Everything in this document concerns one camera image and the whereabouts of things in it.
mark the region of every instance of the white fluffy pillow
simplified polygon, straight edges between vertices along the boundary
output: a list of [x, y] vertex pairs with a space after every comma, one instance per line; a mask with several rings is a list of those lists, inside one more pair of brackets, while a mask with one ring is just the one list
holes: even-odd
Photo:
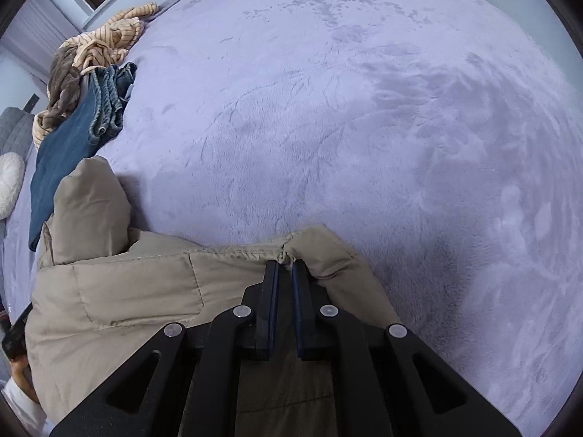
[[24, 179], [24, 160], [17, 153], [0, 156], [0, 220], [8, 217], [18, 199]]

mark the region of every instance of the white shirt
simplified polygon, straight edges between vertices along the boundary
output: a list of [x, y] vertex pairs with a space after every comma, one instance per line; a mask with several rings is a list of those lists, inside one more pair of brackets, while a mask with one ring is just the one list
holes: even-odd
[[26, 432], [30, 433], [32, 437], [44, 437], [48, 435], [43, 432], [47, 415], [44, 413], [42, 407], [24, 394], [24, 391], [18, 387], [12, 378], [6, 383], [2, 394]]

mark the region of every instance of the white curtain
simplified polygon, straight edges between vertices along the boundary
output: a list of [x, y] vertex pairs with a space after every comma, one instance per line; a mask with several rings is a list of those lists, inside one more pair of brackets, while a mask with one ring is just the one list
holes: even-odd
[[51, 0], [27, 0], [0, 39], [0, 48], [47, 84], [56, 50], [78, 33]]

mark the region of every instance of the beige puffer jacket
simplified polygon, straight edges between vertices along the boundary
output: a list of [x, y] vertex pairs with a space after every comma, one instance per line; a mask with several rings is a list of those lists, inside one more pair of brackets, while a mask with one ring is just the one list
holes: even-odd
[[[365, 260], [325, 227], [260, 245], [203, 248], [128, 229], [129, 218], [125, 193], [101, 157], [82, 160], [56, 191], [26, 328], [34, 386], [55, 423], [165, 324], [196, 326], [239, 304], [245, 288], [263, 280], [268, 260], [303, 259], [337, 306], [377, 326], [398, 322]], [[278, 353], [285, 366], [242, 369], [237, 435], [334, 435], [329, 370], [299, 362], [293, 349]], [[289, 378], [275, 378], [282, 368]]]

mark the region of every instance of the bed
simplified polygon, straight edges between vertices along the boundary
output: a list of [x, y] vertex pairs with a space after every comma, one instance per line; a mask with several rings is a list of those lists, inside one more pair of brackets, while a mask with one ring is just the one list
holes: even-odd
[[[183, 0], [129, 60], [99, 154], [135, 226], [224, 245], [325, 223], [526, 437], [548, 427], [583, 363], [582, 117], [514, 21], [483, 0]], [[34, 284], [26, 190], [11, 314]]]

